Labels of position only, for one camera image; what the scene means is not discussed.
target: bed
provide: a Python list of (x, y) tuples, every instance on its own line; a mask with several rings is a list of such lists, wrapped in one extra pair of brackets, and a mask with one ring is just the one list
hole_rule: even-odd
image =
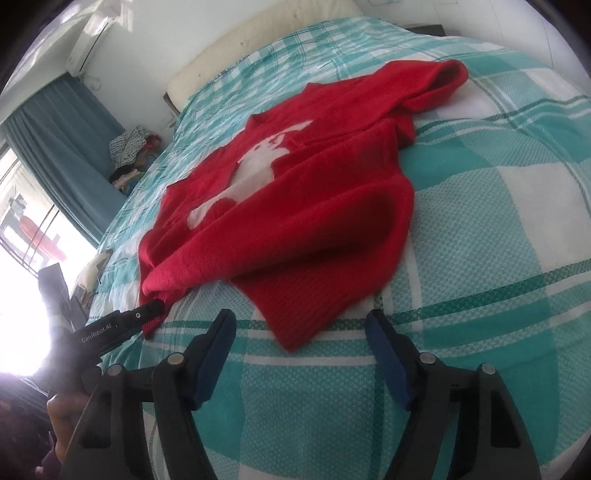
[[(283, 34), (206, 81), (177, 105), (173, 142), (101, 242), (113, 256), (91, 321), (137, 306), (138, 244), (166, 187), (252, 113), (308, 82), (372, 73), (391, 60), (449, 58), (464, 62), (470, 80), (448, 104), (415, 117), (416, 144), (400, 153), (416, 190), (413, 222), (381, 291), (286, 353), (249, 299), (218, 281), (176, 303), (150, 340), (136, 336), (103, 359), (104, 367), (155, 365), (220, 309), (234, 311), (236, 341), (213, 398), (194, 415), (220, 479), (383, 477), (407, 415), (365, 339), (373, 308), (448, 365), (496, 366), (545, 478), (559, 478), (589, 436), (591, 99), (545, 65), (490, 43), (340, 18)], [(165, 479), (150, 405), (145, 427), (155, 475)], [(434, 478), (445, 477), (451, 439)]]

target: beige headboard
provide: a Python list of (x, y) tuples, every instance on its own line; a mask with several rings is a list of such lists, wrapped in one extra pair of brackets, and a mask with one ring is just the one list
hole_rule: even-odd
[(166, 88), (168, 97), (182, 110), (192, 94), (242, 57), (309, 25), (360, 15), (353, 0), (282, 1), (203, 50), (173, 77)]

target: curtain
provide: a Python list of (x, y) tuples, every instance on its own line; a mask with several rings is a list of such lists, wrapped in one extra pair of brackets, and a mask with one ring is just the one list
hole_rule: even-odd
[(123, 133), (121, 125), (69, 74), (29, 98), (3, 125), (19, 160), (97, 246), (126, 199), (108, 181), (109, 142)]

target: teal and white checkered blanket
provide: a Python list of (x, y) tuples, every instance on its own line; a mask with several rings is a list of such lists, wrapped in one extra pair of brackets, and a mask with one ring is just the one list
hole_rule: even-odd
[[(137, 336), (105, 358), (128, 369), (155, 365), (220, 309), (236, 313), (238, 337), (213, 398), (195, 414), (220, 479), (384, 475), (407, 415), (365, 339), (362, 319), (374, 307), (449, 365), (496, 366), (547, 478), (591, 428), (591, 101), (526, 55), (476, 40), (352, 18), (297, 31), (224, 71), (193, 96), (173, 143), (108, 229), (101, 248), (115, 252), (93, 318), (137, 305), (138, 243), (167, 185), (229, 142), (249, 115), (308, 82), (391, 60), (449, 58), (464, 62), (470, 80), (449, 104), (415, 118), (416, 145), (400, 155), (416, 188), (414, 220), (383, 290), (287, 354), (240, 291), (211, 283), (178, 302), (153, 339)], [(147, 407), (149, 448), (166, 479), (153, 414)]]

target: metal bolt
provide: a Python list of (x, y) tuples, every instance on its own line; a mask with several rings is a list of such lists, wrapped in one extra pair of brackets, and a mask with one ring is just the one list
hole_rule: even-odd
[(437, 361), (437, 357), (431, 352), (423, 352), (418, 356), (420, 361), (427, 365), (432, 365)]
[(496, 373), (496, 368), (491, 364), (482, 364), (482, 371), (487, 375), (494, 375)]
[(168, 356), (167, 361), (170, 365), (180, 365), (184, 361), (184, 355), (182, 353), (172, 353)]
[(111, 365), (108, 369), (107, 369), (107, 375), (109, 375), (110, 377), (116, 377), (117, 375), (119, 375), (121, 372), (123, 371), (123, 367), (121, 365)]

